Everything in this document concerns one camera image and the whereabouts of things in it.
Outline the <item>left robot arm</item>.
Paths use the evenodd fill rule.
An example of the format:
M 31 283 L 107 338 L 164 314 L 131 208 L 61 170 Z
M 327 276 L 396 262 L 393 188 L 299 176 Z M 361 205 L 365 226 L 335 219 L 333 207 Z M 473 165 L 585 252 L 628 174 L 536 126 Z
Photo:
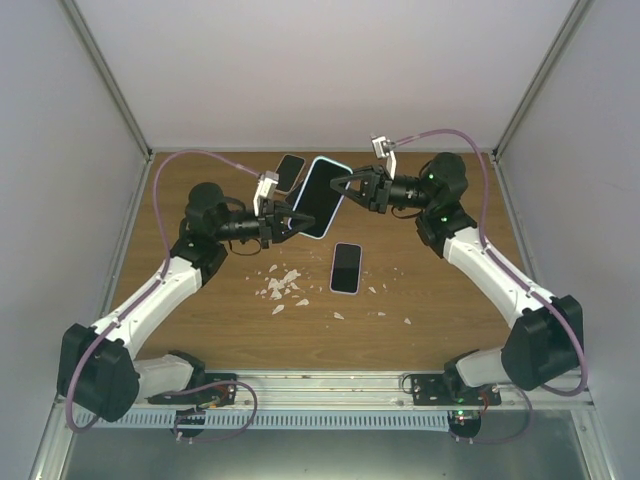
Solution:
M 160 268 L 126 301 L 90 326 L 72 325 L 63 335 L 57 389 L 65 399 L 68 426 L 80 406 L 95 419 L 114 422 L 141 400 L 178 398 L 193 404 L 203 398 L 205 378 L 185 354 L 154 360 L 137 358 L 141 347 L 185 300 L 219 271 L 234 241 L 255 240 L 263 249 L 280 244 L 314 225 L 312 216 L 284 202 L 258 195 L 258 209 L 227 197 L 210 182 L 193 187 L 179 236 Z

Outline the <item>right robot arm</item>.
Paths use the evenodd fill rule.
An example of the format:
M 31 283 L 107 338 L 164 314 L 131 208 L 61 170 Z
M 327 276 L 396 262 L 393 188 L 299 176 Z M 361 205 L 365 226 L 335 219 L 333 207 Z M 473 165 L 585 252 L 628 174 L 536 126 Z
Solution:
M 468 181 L 459 155 L 439 153 L 415 177 L 372 165 L 340 176 L 330 186 L 371 212 L 415 209 L 422 243 L 466 275 L 509 327 L 504 346 L 472 351 L 446 364 L 442 388 L 447 400 L 464 405 L 479 387 L 498 383 L 524 391 L 549 390 L 551 380 L 573 369 L 579 369 L 580 380 L 568 395 L 586 388 L 580 303 L 542 288 L 489 242 L 484 223 L 475 221 L 460 203 Z

